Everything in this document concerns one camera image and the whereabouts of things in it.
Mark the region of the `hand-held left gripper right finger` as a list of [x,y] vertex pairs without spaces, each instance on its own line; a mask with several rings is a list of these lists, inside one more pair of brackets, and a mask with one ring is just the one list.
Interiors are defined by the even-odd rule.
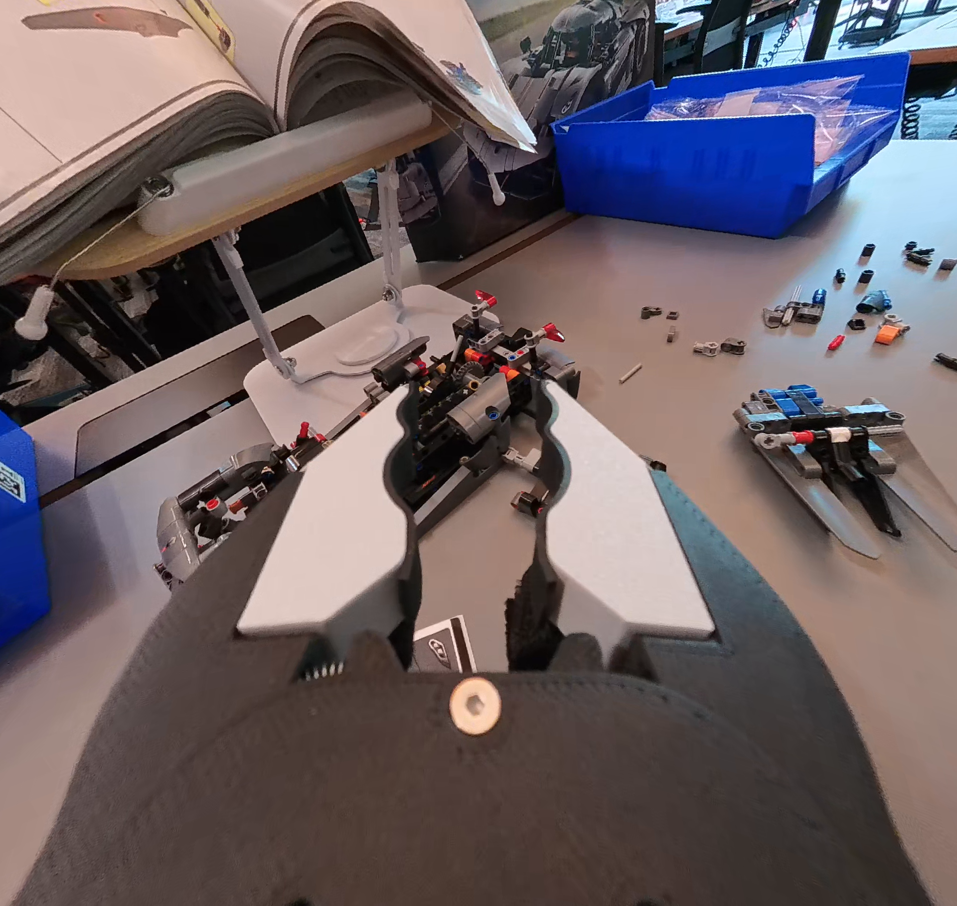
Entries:
[[715,623],[652,469],[575,398],[542,385],[543,453],[557,479],[540,515],[549,620],[609,663],[636,636],[706,641]]

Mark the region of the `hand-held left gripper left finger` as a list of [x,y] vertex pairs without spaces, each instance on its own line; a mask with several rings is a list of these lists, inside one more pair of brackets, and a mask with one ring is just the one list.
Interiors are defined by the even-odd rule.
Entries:
[[374,631],[408,666],[422,599],[413,511],[418,392],[404,384],[302,471],[236,628],[317,636],[329,663]]

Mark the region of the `small black brick assembly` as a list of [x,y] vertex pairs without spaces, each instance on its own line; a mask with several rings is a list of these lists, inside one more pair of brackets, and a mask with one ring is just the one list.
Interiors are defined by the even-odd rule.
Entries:
[[542,450],[533,447],[528,454],[522,454],[520,451],[510,446],[501,456],[505,464],[525,471],[535,480],[535,487],[532,491],[520,491],[511,499],[511,506],[519,513],[528,517],[536,518],[543,510],[549,497],[549,487],[546,482],[541,480],[540,461]]

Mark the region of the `grey winged brick assembly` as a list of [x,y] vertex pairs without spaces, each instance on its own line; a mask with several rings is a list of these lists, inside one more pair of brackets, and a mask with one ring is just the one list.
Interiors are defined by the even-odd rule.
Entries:
[[751,393],[734,420],[808,511],[846,548],[881,549],[840,499],[850,493],[873,527],[899,539],[889,496],[956,550],[955,501],[912,443],[905,416],[873,397],[834,406],[807,384]]

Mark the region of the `toy brick car chassis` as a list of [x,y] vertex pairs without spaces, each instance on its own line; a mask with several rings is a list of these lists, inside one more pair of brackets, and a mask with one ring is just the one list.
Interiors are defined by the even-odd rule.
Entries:
[[286,476],[361,422],[395,388],[417,392],[413,475],[401,497],[427,533],[506,463],[536,473],[538,449],[511,444],[520,416],[535,414],[534,381],[552,381],[576,397],[580,371],[558,345],[556,325],[507,332],[493,314],[496,297],[476,290],[471,304],[415,286],[402,304],[381,302],[279,355],[305,362],[314,378],[298,383],[267,373],[245,378],[272,440],[247,446],[159,509],[154,569],[181,586],[212,550]]

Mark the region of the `blue bin with label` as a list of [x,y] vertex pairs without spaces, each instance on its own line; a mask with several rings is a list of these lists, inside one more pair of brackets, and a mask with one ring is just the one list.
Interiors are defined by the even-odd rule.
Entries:
[[1,414],[1,645],[51,610],[30,435]]

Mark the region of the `white and wood book stand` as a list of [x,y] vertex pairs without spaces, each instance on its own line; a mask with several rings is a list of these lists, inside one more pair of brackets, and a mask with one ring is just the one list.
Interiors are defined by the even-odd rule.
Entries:
[[[420,124],[432,110],[411,93],[376,101],[255,144],[201,158],[165,172],[141,189],[138,205],[108,229],[93,229],[84,246],[67,247],[51,281],[30,302],[21,334],[45,333],[54,285],[68,269],[106,277],[149,267],[198,242],[212,242],[256,332],[265,360],[245,375],[244,388],[278,443],[301,421],[332,436],[367,400],[372,369],[417,338],[436,356],[454,345],[452,325],[485,307],[428,285],[403,288],[398,245],[395,157],[432,139]],[[247,222],[316,194],[360,170],[386,164],[378,179],[384,237],[380,298],[286,350],[278,347],[236,248]]]

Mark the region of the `large blue storage bin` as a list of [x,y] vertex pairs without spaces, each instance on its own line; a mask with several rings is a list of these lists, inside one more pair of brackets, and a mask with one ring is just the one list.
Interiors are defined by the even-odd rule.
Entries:
[[[797,62],[646,83],[552,125],[568,211],[776,239],[890,141],[907,53]],[[862,75],[854,100],[892,110],[819,167],[807,114],[647,121],[669,99]]]

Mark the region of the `pile of clear plastic bags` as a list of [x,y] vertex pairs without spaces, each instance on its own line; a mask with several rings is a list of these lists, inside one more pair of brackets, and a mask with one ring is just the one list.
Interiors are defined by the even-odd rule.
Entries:
[[815,122],[814,165],[840,152],[857,136],[884,124],[892,110],[856,102],[862,75],[831,77],[783,86],[761,86],[722,97],[669,99],[652,107],[647,121],[743,118],[807,114]]

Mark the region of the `open instruction booklet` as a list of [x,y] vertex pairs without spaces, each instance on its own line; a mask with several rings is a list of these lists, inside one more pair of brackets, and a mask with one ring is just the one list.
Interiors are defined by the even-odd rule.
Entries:
[[2,284],[180,162],[396,95],[531,152],[465,0],[1,0]]

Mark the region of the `dark printed cardboard box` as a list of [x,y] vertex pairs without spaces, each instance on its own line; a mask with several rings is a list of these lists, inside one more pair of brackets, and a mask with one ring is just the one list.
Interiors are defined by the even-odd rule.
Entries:
[[537,144],[470,123],[398,165],[420,263],[461,261],[564,206],[552,125],[652,76],[654,0],[465,0]]

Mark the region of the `black office chair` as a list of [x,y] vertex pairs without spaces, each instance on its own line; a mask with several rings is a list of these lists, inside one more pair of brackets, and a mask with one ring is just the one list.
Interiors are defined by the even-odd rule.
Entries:
[[743,42],[741,33],[754,0],[711,0],[702,10],[702,24],[690,51],[664,62],[662,80],[735,70]]

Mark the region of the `wooden desk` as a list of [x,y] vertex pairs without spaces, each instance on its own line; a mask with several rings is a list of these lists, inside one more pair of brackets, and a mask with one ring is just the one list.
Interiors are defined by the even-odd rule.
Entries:
[[911,66],[956,64],[956,10],[939,14],[925,24],[871,49],[849,51],[847,57],[904,52]]

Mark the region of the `black metal post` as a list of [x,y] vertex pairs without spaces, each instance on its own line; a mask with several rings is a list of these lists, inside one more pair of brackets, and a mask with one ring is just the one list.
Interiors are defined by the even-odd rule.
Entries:
[[826,57],[831,34],[843,0],[819,0],[811,27],[804,62],[817,62]]

